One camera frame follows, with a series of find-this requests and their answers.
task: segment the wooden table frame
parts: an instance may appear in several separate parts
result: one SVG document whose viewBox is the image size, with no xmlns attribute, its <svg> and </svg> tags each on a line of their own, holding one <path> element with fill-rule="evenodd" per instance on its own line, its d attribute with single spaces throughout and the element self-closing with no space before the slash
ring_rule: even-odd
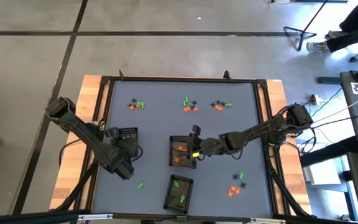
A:
<svg viewBox="0 0 358 224">
<path fill-rule="evenodd" d="M 96 75 L 85 75 L 81 86 L 80 95 L 76 104 L 76 115 L 85 122 L 105 121 L 108 115 L 109 104 L 114 88 L 114 80 L 146 80 L 146 79 L 166 79 L 176 80 L 177 82 L 186 82 L 192 80 L 202 80 L 202 82 L 252 82 L 255 86 L 255 95 L 257 97 L 257 107 L 260 120 L 265 121 L 271 115 L 278 112 L 287 105 L 284 88 L 281 80 L 245 80 L 230 79 L 229 75 L 222 78 L 183 78 L 183 77 L 125 77 L 120 72 L 120 77 L 102 77 Z M 73 133 L 68 135 L 67 142 L 78 139 Z M 295 139 L 287 137 L 287 142 L 295 144 Z M 85 172 L 93 156 L 90 150 L 87 150 L 82 141 L 74 143 L 65 149 L 62 164 L 58 173 L 55 189 L 53 191 L 50 208 L 58 207 L 64 199 L 74 189 L 78 180 Z M 291 192 L 295 200 L 301 207 L 311 214 L 311 207 L 306 190 L 303 171 L 300 164 L 298 151 L 289 145 L 283 145 L 276 158 L 271 158 L 277 174 L 285 180 L 285 185 Z M 92 198 L 94 194 L 94 184 L 96 182 L 94 175 L 85 185 L 80 200 L 70 207 L 70 209 L 87 209 L 92 207 Z M 292 214 L 293 211 L 288 203 L 282 197 L 280 189 L 274 184 L 273 180 L 268 177 L 270 199 L 272 204 L 272 213 Z"/>
</svg>

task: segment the concrete floor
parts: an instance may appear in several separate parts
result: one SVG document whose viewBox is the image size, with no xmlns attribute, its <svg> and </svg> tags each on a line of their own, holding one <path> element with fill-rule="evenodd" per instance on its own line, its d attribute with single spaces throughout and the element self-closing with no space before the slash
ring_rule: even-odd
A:
<svg viewBox="0 0 358 224">
<path fill-rule="evenodd" d="M 304 28 L 321 5 L 266 1 L 89 0 L 80 30 L 282 32 L 283 26 Z M 323 41 L 328 30 L 337 30 L 356 4 L 358 0 L 327 4 L 310 27 L 319 36 L 310 41 Z M 81 0 L 0 0 L 0 30 L 71 31 L 80 5 Z M 0 146 L 0 215 L 9 212 L 69 38 L 0 36 L 0 137 L 5 139 Z M 281 79 L 288 103 L 301 103 L 311 94 L 328 99 L 339 89 L 317 84 L 317 77 L 358 70 L 358 62 L 347 61 L 358 53 L 358 44 L 333 54 L 308 54 L 305 47 L 301 52 L 294 49 L 296 40 L 77 37 L 60 95 L 76 101 L 83 75 L 117 75 L 119 69 L 127 76 L 184 77 L 221 77 L 229 70 L 233 78 Z M 343 99 L 337 103 L 346 104 Z M 330 108 L 335 106 L 327 105 L 325 110 Z M 341 129 L 352 130 L 351 123 L 342 122 Z M 328 137 L 339 141 L 351 134 Z M 24 212 L 48 210 L 58 172 L 58 151 L 66 138 L 60 128 L 50 125 Z"/>
</svg>

